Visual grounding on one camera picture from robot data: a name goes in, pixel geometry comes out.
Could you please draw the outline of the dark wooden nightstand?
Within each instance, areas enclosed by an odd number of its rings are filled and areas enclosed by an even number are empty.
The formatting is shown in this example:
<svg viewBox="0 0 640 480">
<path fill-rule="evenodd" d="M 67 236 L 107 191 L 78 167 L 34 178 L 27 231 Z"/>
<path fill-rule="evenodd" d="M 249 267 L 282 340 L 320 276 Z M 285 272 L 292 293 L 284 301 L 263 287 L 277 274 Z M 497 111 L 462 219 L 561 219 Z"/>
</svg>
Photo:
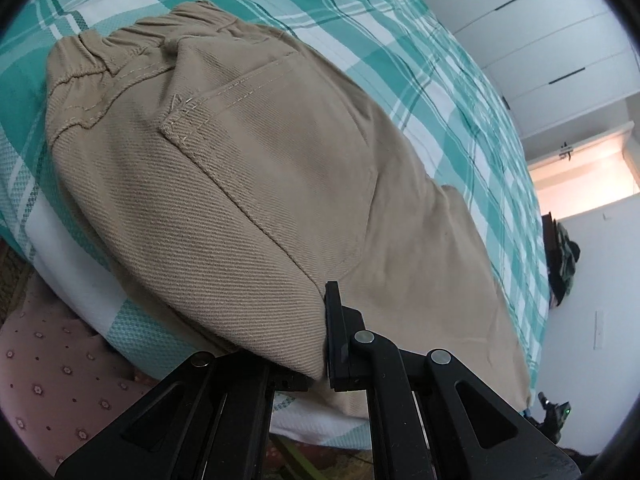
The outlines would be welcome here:
<svg viewBox="0 0 640 480">
<path fill-rule="evenodd" d="M 543 214 L 541 216 L 542 235 L 544 236 L 544 253 L 546 254 L 548 269 L 551 269 L 554 263 L 554 253 L 558 249 L 558 240 L 556 239 L 555 221 L 552 214 Z"/>
</svg>

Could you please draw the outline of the white open door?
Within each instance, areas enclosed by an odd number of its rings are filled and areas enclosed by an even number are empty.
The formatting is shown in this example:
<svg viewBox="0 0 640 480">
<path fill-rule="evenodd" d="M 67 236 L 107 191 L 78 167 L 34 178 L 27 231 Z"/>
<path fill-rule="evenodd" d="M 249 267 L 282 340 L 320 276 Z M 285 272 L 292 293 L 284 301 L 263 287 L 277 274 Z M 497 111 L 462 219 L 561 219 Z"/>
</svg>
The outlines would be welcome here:
<svg viewBox="0 0 640 480">
<path fill-rule="evenodd" d="M 639 193 L 639 138 L 633 122 L 528 164 L 539 210 L 565 219 Z"/>
</svg>

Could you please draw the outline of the teal white plaid bedsheet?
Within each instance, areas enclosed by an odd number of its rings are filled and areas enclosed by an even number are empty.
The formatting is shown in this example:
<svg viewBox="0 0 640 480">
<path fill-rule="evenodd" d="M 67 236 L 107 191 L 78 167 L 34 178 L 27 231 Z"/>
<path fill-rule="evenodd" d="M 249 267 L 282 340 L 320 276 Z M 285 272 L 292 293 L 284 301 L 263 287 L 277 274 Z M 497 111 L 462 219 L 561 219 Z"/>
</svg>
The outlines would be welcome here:
<svg viewBox="0 0 640 480">
<path fill-rule="evenodd" d="M 46 140 L 47 58 L 58 40 L 111 35 L 207 1 L 282 30 L 358 84 L 410 142 L 426 174 L 468 206 L 529 372 L 529 407 L 548 315 L 541 220 L 498 92 L 421 0 L 27 0 L 1 38 L 1 235 L 78 318 L 136 369 L 165 377 L 207 349 L 134 301 L 61 193 Z M 370 448 L 368 413 L 278 393 L 271 428 L 309 444 Z"/>
</svg>

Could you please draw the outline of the white wall switch plate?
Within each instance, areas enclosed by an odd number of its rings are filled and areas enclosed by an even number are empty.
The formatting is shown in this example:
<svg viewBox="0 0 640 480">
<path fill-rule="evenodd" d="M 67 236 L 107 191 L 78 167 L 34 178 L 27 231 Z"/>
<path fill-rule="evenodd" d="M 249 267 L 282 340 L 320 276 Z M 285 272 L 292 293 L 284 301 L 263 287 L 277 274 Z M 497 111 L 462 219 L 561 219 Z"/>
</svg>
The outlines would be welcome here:
<svg viewBox="0 0 640 480">
<path fill-rule="evenodd" d="M 605 312 L 594 312 L 594 333 L 593 333 L 593 349 L 602 350 L 604 345 L 604 322 Z"/>
</svg>

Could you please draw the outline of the pile of dark clothes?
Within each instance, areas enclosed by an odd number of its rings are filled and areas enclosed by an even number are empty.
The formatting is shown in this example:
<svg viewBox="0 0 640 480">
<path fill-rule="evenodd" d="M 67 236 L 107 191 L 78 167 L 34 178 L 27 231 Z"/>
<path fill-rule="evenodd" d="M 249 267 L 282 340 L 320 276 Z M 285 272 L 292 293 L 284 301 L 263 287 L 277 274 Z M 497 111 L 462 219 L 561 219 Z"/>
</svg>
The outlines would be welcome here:
<svg viewBox="0 0 640 480">
<path fill-rule="evenodd" d="M 570 238 L 570 234 L 561 222 L 555 221 L 554 229 L 556 246 L 550 252 L 549 284 L 553 307 L 559 307 L 572 290 L 576 266 L 582 250 Z"/>
</svg>

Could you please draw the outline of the pink dotted pajama clothing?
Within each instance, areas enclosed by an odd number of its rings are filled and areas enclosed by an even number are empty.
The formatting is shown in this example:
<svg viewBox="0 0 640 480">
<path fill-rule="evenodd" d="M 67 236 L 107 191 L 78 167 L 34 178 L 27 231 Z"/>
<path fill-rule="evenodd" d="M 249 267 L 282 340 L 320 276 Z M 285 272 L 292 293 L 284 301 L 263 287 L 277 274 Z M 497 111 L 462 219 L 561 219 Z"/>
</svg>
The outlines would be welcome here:
<svg viewBox="0 0 640 480">
<path fill-rule="evenodd" d="M 49 474 L 150 390 L 36 274 L 1 327 L 1 413 Z"/>
</svg>

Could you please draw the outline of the white wardrobe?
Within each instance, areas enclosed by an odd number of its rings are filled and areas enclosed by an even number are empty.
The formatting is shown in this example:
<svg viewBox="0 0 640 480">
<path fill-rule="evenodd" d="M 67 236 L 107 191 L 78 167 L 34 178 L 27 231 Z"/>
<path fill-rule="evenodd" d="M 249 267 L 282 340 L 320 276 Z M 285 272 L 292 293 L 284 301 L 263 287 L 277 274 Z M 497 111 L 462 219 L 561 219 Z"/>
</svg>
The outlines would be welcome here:
<svg viewBox="0 0 640 480">
<path fill-rule="evenodd" d="M 423 0 L 492 81 L 521 138 L 639 90 L 639 61 L 604 0 Z"/>
</svg>

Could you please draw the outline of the khaki beige pants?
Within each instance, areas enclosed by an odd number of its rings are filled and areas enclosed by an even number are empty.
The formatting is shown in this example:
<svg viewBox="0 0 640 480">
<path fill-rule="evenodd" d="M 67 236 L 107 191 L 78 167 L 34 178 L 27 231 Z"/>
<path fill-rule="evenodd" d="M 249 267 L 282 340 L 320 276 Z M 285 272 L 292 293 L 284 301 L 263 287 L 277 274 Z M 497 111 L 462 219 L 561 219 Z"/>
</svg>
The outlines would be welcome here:
<svg viewBox="0 0 640 480">
<path fill-rule="evenodd" d="M 444 348 L 512 408 L 529 372 L 468 206 L 377 102 L 280 29 L 179 4 L 47 58 L 46 140 L 67 206 L 122 288 L 207 349 L 326 377 L 326 283 L 369 330 Z"/>
</svg>

